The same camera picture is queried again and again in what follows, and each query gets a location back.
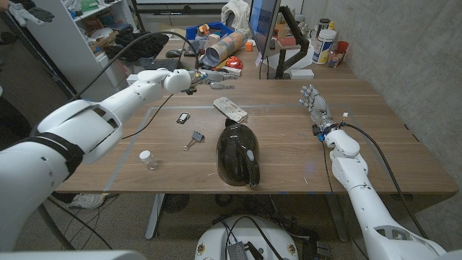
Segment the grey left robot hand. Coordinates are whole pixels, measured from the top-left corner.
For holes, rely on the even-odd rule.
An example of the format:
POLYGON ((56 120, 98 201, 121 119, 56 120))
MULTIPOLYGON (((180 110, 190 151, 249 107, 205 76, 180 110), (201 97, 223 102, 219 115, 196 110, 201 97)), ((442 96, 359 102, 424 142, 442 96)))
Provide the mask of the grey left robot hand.
POLYGON ((188 73, 191 76, 191 86, 186 90, 188 95, 192 95, 196 92, 197 85, 209 85, 213 90, 234 89, 234 85, 224 84, 223 81, 238 79, 234 74, 223 71, 195 70, 189 71, 188 73))

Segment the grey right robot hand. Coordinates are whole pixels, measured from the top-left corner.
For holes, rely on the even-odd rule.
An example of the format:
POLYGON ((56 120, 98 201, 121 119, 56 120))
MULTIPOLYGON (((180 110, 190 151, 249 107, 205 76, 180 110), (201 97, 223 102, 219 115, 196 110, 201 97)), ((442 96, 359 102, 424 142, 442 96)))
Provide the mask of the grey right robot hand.
POLYGON ((330 108, 319 91, 310 85, 302 86, 300 93, 303 99, 299 102, 308 109, 310 117, 315 124, 313 134, 325 137, 330 131, 336 130, 336 122, 332 119, 330 108))

